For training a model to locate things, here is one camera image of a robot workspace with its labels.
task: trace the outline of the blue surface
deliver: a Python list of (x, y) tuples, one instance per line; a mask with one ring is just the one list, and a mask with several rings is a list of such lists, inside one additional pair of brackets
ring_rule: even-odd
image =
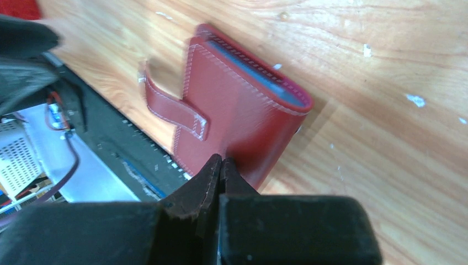
[(266, 87), (267, 89), (275, 93), (279, 98), (281, 98), (282, 100), (288, 103), (304, 107), (304, 104), (300, 102), (298, 98), (296, 98), (292, 93), (285, 90), (282, 86), (278, 85), (276, 82), (272, 81), (270, 78), (260, 74), (254, 67), (250, 66), (249, 64), (237, 58), (235, 55), (227, 51), (222, 45), (218, 44), (217, 42), (213, 40), (209, 41), (208, 43), (214, 48), (216, 48), (216, 50), (221, 52), (224, 55), (224, 57), (234, 62), (242, 71), (249, 74), (250, 76), (255, 78), (255, 80), (257, 80), (260, 84), (262, 84), (264, 87)]

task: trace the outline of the red leather wallet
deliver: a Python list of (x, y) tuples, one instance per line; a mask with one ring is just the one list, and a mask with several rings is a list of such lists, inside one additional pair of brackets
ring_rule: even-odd
[(140, 74), (148, 109), (177, 125), (173, 157), (187, 173), (219, 153), (256, 189), (313, 106), (304, 89), (209, 24), (190, 40), (182, 100), (156, 87), (147, 67)]

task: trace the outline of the wood grain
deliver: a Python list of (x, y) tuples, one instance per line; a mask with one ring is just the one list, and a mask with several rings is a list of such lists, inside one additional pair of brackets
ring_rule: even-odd
[(168, 150), (174, 127), (146, 109), (139, 61), (180, 94), (187, 39), (210, 22), (282, 64), (317, 104), (262, 192), (357, 198), (386, 264), (466, 264), (467, 1), (39, 2), (55, 53)]

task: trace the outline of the red object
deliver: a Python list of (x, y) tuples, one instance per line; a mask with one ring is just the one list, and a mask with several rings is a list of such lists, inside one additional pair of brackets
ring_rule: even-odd
[[(242, 67), (226, 53), (244, 62)], [(283, 100), (245, 66), (276, 82), (280, 95), (298, 103)], [(157, 88), (147, 71), (140, 80), (148, 108), (178, 126), (174, 159), (192, 176), (219, 153), (232, 157), (244, 179), (259, 188), (313, 106), (299, 85), (208, 24), (198, 26), (190, 40), (182, 100)]]
[(27, 20), (42, 17), (36, 0), (0, 0), (0, 14)]

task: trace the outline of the wallet strap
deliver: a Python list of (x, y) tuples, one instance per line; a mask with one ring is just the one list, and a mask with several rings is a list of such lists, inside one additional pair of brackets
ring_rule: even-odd
[(139, 82), (145, 83), (148, 109), (159, 118), (180, 126), (198, 140), (206, 140), (207, 119), (187, 103), (158, 88), (150, 78), (148, 67), (145, 67), (142, 74)]

